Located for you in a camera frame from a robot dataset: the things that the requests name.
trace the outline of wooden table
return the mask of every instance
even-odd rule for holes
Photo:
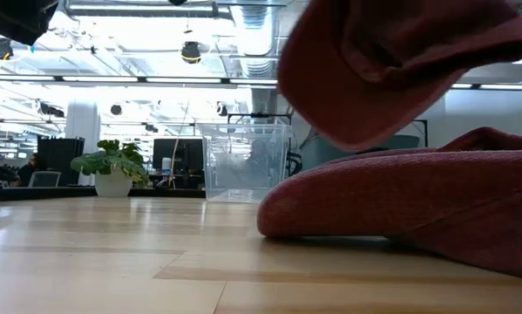
[[[269,241],[255,213],[175,198],[0,203],[0,314],[522,314],[522,279],[380,238]]]

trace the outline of cap brim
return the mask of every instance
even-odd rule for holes
[[[281,56],[281,93],[317,131],[339,147],[382,144],[440,99],[466,70],[410,88],[362,80],[336,49],[334,0],[312,1]]]

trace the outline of transparent container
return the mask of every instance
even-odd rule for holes
[[[208,201],[259,203],[286,176],[291,126],[200,125]]]

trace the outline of white planter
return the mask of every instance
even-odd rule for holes
[[[96,174],[96,193],[102,197],[127,197],[131,192],[132,181],[119,168],[112,174]]]

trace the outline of computer monitor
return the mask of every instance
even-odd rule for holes
[[[172,158],[176,139],[154,140],[153,167],[162,168],[164,157]],[[204,167],[202,154],[202,139],[180,139],[175,152],[173,171],[175,174],[183,171],[200,172]]]

